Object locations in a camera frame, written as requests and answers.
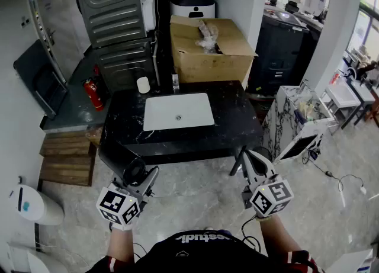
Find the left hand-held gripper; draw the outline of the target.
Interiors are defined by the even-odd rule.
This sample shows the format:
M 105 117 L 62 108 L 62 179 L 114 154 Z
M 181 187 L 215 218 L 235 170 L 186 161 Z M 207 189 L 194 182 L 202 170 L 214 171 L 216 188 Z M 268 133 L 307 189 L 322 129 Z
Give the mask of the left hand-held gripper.
M 153 186 L 159 167 L 153 167 L 146 179 L 138 186 L 126 185 L 121 178 L 114 177 L 103 187 L 96 203 L 100 215 L 113 226 L 128 226 L 144 210 L 145 196 L 153 194 Z

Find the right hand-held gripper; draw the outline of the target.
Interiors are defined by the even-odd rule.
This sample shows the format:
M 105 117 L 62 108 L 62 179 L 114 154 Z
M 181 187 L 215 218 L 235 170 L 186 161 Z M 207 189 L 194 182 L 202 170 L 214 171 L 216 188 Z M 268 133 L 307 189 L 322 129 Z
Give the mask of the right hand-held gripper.
M 252 150 L 245 150 L 242 159 L 244 177 L 250 184 L 242 192 L 245 208 L 253 208 L 260 219 L 285 209 L 294 194 L 288 181 L 275 174 L 271 161 Z

